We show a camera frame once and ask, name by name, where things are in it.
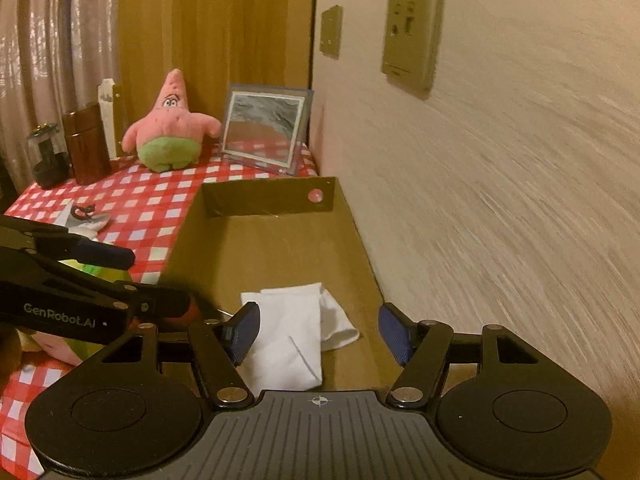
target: stuffed toy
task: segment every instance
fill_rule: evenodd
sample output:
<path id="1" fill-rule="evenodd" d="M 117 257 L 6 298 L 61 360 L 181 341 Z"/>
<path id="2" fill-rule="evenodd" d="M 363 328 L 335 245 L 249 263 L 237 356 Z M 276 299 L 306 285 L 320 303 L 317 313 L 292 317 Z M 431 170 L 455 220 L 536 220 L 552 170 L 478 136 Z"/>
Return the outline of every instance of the stuffed toy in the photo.
<path id="1" fill-rule="evenodd" d="M 181 170 L 200 158 L 202 139 L 220 134 L 220 121 L 189 111 L 182 72 L 169 72 L 153 109 L 132 124 L 122 139 L 125 153 L 138 149 L 140 162 L 161 173 Z"/>

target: power outlet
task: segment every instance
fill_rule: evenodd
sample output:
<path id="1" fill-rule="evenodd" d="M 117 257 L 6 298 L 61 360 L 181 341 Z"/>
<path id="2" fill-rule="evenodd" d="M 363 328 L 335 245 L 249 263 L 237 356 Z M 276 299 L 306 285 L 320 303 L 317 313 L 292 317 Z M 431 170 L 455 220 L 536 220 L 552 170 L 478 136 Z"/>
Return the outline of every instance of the power outlet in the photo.
<path id="1" fill-rule="evenodd" d="M 342 7 L 336 5 L 322 13 L 320 21 L 320 52 L 338 59 L 342 36 Z"/>
<path id="2" fill-rule="evenodd" d="M 444 0 L 388 0 L 382 72 L 419 91 L 430 90 Z"/>

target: white wall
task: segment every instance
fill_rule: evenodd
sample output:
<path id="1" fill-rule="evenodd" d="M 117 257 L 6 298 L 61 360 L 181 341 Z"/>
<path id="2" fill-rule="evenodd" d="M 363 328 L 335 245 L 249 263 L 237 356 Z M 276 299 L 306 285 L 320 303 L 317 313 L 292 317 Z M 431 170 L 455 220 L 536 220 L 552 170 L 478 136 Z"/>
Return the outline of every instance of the white wall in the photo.
<path id="1" fill-rule="evenodd" d="M 385 297 L 513 328 L 606 399 L 602 470 L 640 479 L 640 0 L 446 0 L 426 101 L 380 72 L 386 0 L 335 4 L 311 145 Z"/>

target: silver bolt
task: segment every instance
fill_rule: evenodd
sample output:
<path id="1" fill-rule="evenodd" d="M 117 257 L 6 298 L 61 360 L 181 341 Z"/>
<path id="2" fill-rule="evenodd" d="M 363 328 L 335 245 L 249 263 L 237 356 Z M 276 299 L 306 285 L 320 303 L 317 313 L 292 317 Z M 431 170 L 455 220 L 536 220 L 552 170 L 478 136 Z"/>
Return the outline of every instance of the silver bolt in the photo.
<path id="1" fill-rule="evenodd" d="M 227 404 L 235 404 L 236 402 L 242 402 L 249 394 L 243 388 L 236 386 L 230 386 L 228 388 L 222 388 L 217 393 L 218 398 Z"/>
<path id="2" fill-rule="evenodd" d="M 391 392 L 391 396 L 403 404 L 406 402 L 418 402 L 422 398 L 422 392 L 418 388 L 403 386 Z"/>

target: crosshair marking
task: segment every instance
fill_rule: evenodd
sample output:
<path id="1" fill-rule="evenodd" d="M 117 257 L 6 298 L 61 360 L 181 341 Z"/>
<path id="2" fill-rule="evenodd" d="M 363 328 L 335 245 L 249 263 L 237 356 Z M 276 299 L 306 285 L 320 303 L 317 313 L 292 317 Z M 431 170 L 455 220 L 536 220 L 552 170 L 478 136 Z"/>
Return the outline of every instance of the crosshair marking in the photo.
<path id="1" fill-rule="evenodd" d="M 329 399 L 327 399 L 326 397 L 323 397 L 322 395 L 318 395 L 317 397 L 314 397 L 313 399 L 311 399 L 312 403 L 314 403 L 316 406 L 324 406 L 326 403 L 331 402 Z"/>

